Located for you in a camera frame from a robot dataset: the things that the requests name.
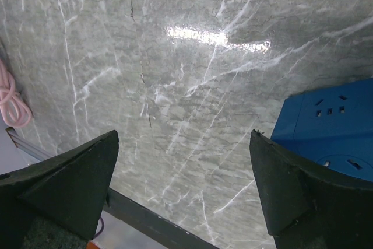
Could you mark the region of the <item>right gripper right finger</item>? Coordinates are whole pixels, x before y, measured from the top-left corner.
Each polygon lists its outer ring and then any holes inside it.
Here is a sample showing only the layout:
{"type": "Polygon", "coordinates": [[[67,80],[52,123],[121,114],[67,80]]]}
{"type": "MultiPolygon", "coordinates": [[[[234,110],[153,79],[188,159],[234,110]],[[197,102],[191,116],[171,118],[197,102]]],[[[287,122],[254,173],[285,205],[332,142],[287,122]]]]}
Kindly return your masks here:
{"type": "Polygon", "coordinates": [[[251,132],[251,164],[277,248],[372,248],[372,183],[251,132]]]}

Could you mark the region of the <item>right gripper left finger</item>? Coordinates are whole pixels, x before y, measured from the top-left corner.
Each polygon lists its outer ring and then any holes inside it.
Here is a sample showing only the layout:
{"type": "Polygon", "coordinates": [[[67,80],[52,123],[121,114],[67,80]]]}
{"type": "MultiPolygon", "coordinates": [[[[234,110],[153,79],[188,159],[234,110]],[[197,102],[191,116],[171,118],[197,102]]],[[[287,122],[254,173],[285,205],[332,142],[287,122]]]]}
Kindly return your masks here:
{"type": "Polygon", "coordinates": [[[118,157],[118,132],[1,175],[1,248],[86,248],[118,157]]]}

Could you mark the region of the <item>blue cube plug adapter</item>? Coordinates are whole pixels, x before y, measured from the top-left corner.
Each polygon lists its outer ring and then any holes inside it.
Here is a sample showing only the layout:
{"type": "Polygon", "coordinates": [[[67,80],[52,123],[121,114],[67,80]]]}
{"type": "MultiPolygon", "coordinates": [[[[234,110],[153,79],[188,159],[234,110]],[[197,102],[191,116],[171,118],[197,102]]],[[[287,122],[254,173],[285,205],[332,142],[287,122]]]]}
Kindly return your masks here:
{"type": "Polygon", "coordinates": [[[372,79],[285,99],[270,138],[329,169],[372,181],[372,79]]]}

